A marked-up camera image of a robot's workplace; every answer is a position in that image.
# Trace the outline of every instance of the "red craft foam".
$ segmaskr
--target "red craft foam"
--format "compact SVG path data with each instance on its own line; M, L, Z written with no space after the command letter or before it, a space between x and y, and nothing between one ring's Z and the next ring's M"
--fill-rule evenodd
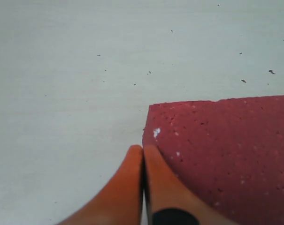
M284 224L284 96L152 105L146 144L221 214Z

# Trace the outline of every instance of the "red foam sheet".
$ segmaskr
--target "red foam sheet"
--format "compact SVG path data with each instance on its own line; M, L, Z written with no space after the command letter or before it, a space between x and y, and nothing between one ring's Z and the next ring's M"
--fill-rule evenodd
M152 105L146 144L221 214L284 224L284 96Z

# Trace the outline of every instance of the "white speck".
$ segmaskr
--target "white speck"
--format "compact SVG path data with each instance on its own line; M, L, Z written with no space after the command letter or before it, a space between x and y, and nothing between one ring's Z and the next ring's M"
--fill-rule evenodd
M160 128L156 128L153 130L153 137L156 138L157 135L161 132L161 129Z

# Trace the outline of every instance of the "white table surface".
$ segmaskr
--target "white table surface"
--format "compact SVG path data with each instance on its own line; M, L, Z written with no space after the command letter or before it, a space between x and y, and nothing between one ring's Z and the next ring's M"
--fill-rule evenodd
M0 225L79 209L150 104L266 95L284 95L284 0L0 0Z

